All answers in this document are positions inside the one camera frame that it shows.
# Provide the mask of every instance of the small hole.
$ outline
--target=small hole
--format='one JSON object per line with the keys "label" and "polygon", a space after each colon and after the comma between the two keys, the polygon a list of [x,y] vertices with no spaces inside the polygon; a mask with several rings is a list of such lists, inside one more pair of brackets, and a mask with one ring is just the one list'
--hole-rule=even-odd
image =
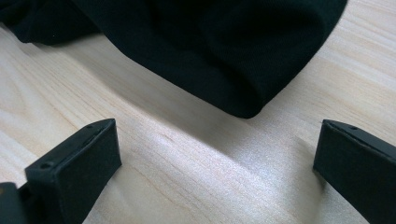
{"label": "small hole", "polygon": [[40,165],[40,168],[43,169],[43,170],[45,170],[45,169],[50,168],[51,166],[52,166],[52,162],[47,161],[47,162],[41,164],[41,165]]}

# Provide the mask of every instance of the light wood surface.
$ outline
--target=light wood surface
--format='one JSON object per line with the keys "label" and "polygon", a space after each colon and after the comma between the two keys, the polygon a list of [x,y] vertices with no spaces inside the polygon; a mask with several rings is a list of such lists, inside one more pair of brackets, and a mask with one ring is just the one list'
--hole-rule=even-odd
{"label": "light wood surface", "polygon": [[118,124],[122,167],[86,224],[366,223],[312,172],[321,121],[396,145],[396,1],[350,0],[325,45],[254,119],[237,119],[104,36],[52,48],[0,27],[0,182],[82,126]]}

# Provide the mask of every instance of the wooden table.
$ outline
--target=wooden table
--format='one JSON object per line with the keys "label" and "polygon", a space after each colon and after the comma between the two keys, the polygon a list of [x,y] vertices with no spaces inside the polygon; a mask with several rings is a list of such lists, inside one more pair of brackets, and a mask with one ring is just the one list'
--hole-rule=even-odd
{"label": "wooden table", "polygon": [[118,123],[123,165],[84,223],[365,223],[312,172],[321,121],[396,145],[396,1],[350,0],[325,45],[254,119],[237,119],[104,36],[60,47],[0,28],[0,182],[82,126]]}

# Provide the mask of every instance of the black fabric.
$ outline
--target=black fabric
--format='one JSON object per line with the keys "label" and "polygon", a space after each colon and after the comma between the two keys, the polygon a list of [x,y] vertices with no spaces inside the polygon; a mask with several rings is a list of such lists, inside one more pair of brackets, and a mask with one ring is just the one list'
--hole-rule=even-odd
{"label": "black fabric", "polygon": [[308,63],[347,0],[0,0],[0,21],[47,45],[103,32],[134,61],[240,118]]}

